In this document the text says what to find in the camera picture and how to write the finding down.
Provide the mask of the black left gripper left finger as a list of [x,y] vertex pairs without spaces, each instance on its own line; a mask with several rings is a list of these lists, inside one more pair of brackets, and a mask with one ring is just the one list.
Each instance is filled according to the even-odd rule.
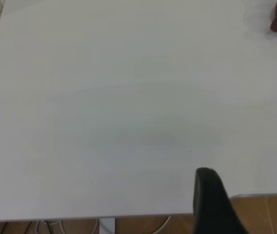
[[217,172],[198,168],[193,196],[194,234],[246,234]]

